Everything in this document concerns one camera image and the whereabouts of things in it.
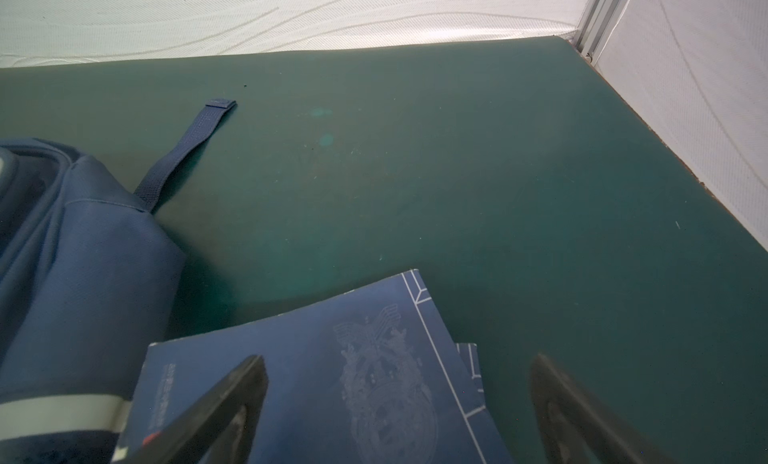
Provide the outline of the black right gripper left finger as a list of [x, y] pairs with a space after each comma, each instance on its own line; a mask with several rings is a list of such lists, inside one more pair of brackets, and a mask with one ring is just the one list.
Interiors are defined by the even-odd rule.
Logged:
[[121, 463], [245, 463], [269, 379], [260, 355], [234, 367], [179, 418]]

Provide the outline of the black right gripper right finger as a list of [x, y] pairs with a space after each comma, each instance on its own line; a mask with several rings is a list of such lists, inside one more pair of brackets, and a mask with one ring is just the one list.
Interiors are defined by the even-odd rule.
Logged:
[[550, 463], [674, 461], [542, 353], [530, 368], [530, 397]]

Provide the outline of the dark blue book top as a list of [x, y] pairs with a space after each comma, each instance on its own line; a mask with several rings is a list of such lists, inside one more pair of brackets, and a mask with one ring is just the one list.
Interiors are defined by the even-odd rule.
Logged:
[[134, 454], [246, 357], [269, 379], [253, 463], [507, 463], [411, 269], [270, 318], [152, 344], [113, 458]]

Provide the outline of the navy blue student backpack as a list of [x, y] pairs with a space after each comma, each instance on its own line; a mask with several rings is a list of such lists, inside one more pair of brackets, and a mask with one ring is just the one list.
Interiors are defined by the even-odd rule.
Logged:
[[214, 134], [210, 100], [134, 190], [74, 147], [1, 144], [1, 459], [107, 463], [186, 260], [154, 217], [165, 184]]

